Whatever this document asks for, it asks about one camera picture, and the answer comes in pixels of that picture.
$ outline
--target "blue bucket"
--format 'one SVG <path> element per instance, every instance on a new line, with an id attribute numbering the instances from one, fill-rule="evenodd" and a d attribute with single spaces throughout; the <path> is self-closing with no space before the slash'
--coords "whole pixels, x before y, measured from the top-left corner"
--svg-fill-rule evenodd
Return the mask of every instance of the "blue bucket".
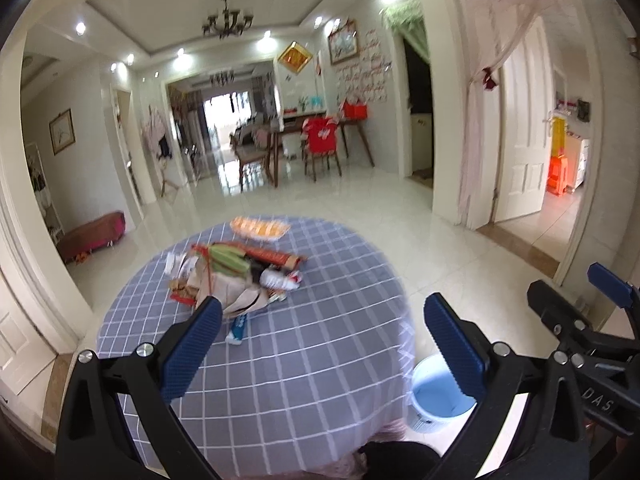
<path id="1" fill-rule="evenodd" d="M 442 354 L 423 359 L 414 368 L 407 424 L 418 433 L 435 433 L 476 405 L 460 391 Z"/>

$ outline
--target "curtain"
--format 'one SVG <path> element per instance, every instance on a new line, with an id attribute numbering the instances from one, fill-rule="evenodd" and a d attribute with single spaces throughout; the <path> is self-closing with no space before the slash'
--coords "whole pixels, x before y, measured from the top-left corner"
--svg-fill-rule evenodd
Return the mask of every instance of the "curtain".
<path id="1" fill-rule="evenodd" d="M 551 6 L 570 0 L 461 0 L 468 42 L 462 175 L 458 209 L 462 216 L 482 173 L 484 92 L 497 85 L 494 73 L 523 40 L 534 20 Z"/>
<path id="2" fill-rule="evenodd" d="M 386 28 L 400 34 L 425 63 L 430 62 L 427 30 L 424 27 L 420 0 L 407 0 L 387 7 L 384 12 L 384 21 Z"/>

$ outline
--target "round table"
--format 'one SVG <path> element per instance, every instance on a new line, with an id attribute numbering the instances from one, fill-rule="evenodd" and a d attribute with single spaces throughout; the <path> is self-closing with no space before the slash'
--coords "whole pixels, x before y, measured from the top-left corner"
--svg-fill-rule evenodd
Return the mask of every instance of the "round table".
<path id="1" fill-rule="evenodd" d="M 223 323 L 187 394 L 172 403 L 223 478 L 326 466 L 406 411 L 414 329 L 385 257 L 340 224 L 280 219 L 291 229 L 273 246 L 308 256 L 302 285 L 251 314 L 239 346 L 225 343 Z M 220 224 L 168 250 L 233 238 L 229 225 Z M 166 252 L 111 305 L 98 335 L 99 357 L 156 342 L 190 316 L 190 308 L 169 298 Z M 121 403 L 145 463 L 160 467 L 130 397 Z"/>

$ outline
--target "chandelier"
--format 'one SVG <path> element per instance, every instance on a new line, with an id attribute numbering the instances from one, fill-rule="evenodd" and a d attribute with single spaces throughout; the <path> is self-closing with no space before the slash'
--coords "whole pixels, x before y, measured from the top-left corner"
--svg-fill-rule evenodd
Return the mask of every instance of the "chandelier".
<path id="1" fill-rule="evenodd" d="M 229 36 L 242 36 L 242 33 L 251 27 L 254 16 L 244 12 L 244 23 L 238 23 L 240 10 L 229 10 L 228 0 L 222 0 L 225 9 L 222 11 L 223 23 L 218 23 L 220 16 L 216 12 L 207 18 L 208 23 L 202 26 L 204 36 L 219 36 L 221 40 Z"/>
<path id="2" fill-rule="evenodd" d="M 233 70 L 225 70 L 224 72 L 218 72 L 217 74 L 209 77 L 211 86 L 225 86 L 232 83 L 236 79 Z"/>

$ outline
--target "picture frame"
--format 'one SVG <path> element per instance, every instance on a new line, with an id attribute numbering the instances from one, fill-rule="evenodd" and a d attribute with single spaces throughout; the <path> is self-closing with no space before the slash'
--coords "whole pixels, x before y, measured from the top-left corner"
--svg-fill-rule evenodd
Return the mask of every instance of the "picture frame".
<path id="1" fill-rule="evenodd" d="M 360 55 L 358 28 L 354 20 L 348 20 L 342 27 L 332 32 L 327 41 L 332 65 Z"/>
<path id="2" fill-rule="evenodd" d="M 294 41 L 280 54 L 278 62 L 294 74 L 299 74 L 313 58 L 314 55 L 311 52 Z"/>
<path id="3" fill-rule="evenodd" d="M 57 155 L 76 142 L 71 108 L 65 110 L 49 122 L 49 134 L 51 136 L 51 146 L 53 147 L 54 155 Z"/>

